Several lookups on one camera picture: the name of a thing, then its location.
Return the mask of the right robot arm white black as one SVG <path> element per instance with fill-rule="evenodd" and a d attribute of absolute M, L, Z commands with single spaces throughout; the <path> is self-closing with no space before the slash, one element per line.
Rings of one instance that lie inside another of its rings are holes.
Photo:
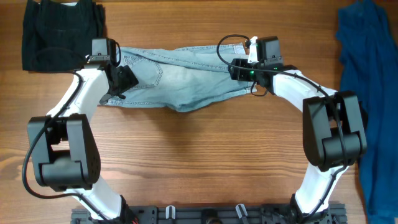
<path fill-rule="evenodd" d="M 290 201 L 295 223 L 320 221 L 339 178 L 367 150 L 362 111 L 352 91 L 326 88 L 284 64 L 276 36 L 246 38 L 247 59 L 227 64 L 232 80 L 251 82 L 302 112 L 303 150 L 308 167 Z"/>

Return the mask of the light blue denim shorts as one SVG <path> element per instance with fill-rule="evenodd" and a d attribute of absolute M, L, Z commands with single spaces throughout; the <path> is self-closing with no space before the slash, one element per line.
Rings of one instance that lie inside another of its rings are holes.
<path fill-rule="evenodd" d="M 251 93 L 252 82 L 232 80 L 227 64 L 246 59 L 242 44 L 183 47 L 175 50 L 123 47 L 127 65 L 139 83 L 110 98 L 108 106 L 163 108 L 189 112 L 211 103 Z"/>

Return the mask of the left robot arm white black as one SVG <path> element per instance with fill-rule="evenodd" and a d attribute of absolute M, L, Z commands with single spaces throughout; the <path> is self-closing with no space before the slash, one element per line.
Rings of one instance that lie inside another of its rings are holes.
<path fill-rule="evenodd" d="M 22 183 L 41 199 L 73 197 L 93 223 L 138 223 L 124 197 L 101 177 L 101 159 L 90 121 L 98 105 L 139 81 L 121 63 L 121 48 L 110 38 L 92 40 L 92 53 L 70 70 L 74 79 L 59 103 L 46 116 L 30 119 L 30 147 L 22 165 Z"/>

